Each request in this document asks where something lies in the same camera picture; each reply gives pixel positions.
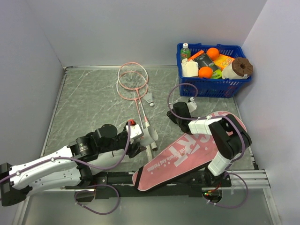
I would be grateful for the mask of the white shuttlecock tube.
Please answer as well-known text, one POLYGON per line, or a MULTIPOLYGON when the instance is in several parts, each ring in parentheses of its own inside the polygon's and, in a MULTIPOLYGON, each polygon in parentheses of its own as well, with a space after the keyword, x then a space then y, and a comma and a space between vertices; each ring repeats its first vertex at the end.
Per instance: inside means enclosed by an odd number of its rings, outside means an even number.
POLYGON ((156 130, 152 127, 146 127, 143 130, 143 136, 140 137, 140 144, 144 147, 147 147, 148 145, 152 144, 153 142, 158 140, 158 134, 156 130))

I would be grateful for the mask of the white shuttlecock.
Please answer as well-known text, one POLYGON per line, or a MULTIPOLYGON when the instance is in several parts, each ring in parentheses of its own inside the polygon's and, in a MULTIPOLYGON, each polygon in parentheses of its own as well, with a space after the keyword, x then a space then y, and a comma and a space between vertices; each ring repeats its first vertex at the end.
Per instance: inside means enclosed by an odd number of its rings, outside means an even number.
POLYGON ((153 95, 151 92, 147 92, 144 96, 143 99, 150 105, 150 107, 154 106, 153 102, 153 95))

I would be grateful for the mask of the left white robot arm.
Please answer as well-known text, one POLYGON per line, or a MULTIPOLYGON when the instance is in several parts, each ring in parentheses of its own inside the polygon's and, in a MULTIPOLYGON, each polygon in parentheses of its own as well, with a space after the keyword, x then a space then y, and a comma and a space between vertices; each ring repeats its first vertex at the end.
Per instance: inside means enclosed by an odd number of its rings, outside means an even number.
POLYGON ((150 137, 138 124, 122 132, 111 124, 90 132, 32 162, 0 166, 0 202, 11 206, 38 192, 59 187, 88 188, 96 174, 116 167, 125 156, 146 150, 150 137))

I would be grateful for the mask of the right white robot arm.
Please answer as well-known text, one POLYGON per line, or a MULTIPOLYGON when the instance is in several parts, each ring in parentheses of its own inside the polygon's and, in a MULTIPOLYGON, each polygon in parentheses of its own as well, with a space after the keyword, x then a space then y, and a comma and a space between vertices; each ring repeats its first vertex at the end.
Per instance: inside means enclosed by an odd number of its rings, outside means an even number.
POLYGON ((232 114, 196 118, 191 116, 187 103, 177 102, 169 106, 167 116, 186 134, 213 137, 217 153, 204 169, 204 180, 210 187, 222 180, 225 171, 252 144, 249 134, 232 114))

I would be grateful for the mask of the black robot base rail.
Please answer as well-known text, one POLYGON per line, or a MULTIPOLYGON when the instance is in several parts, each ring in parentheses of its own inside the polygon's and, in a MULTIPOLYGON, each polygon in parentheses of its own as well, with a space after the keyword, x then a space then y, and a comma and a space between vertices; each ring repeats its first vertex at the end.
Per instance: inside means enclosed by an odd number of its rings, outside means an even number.
POLYGON ((137 190, 132 183, 132 172, 101 172, 89 184, 111 185, 117 189, 121 197, 156 197, 156 196, 189 196, 202 197, 202 191, 209 188, 229 188, 232 186, 229 176, 222 181, 208 184, 204 179, 204 171, 191 171, 171 181, 166 181, 145 192, 137 190))

